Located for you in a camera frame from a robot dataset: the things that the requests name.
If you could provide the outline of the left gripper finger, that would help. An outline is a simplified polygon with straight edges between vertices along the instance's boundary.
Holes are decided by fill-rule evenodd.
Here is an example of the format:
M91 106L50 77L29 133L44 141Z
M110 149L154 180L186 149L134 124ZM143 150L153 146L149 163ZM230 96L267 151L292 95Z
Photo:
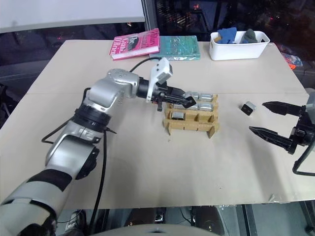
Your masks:
M185 109L196 105L196 101L194 100L192 96L183 97L183 96L177 96L177 95L165 95L163 97L163 102L182 105Z
M186 98L186 92L180 88L169 87L169 96L172 98Z

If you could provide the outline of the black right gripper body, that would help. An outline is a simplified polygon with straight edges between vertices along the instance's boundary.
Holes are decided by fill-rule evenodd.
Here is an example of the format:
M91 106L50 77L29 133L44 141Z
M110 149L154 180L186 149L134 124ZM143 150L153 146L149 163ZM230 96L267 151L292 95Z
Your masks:
M290 105L288 109L290 115L299 117L297 124L293 127L290 139L291 145L288 148L288 153L294 154L297 145L309 146L312 141L312 122L309 114L306 111L306 106Z

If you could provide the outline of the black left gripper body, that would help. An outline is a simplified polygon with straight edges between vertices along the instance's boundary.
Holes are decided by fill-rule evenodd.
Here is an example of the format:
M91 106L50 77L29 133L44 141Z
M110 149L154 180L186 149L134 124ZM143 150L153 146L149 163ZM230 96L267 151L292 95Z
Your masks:
M169 87L167 83L159 84L156 83L152 92L152 103L157 104L157 111L162 111L163 103L172 103L173 101L170 99L170 94L168 93Z

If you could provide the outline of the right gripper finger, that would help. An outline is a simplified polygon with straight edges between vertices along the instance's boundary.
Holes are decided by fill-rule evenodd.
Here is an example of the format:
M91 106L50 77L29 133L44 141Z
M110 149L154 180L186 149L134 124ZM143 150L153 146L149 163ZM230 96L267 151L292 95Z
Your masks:
M262 127L249 127L250 131L252 131L255 135L259 136L263 140L277 145L279 147L288 150L292 144L292 140L283 136L280 136L277 132L262 128Z
M279 101L270 101L265 102L262 104L262 106L266 107L268 110L270 110L273 113L280 114L280 115L293 115L293 116L299 116L301 106L279 102Z

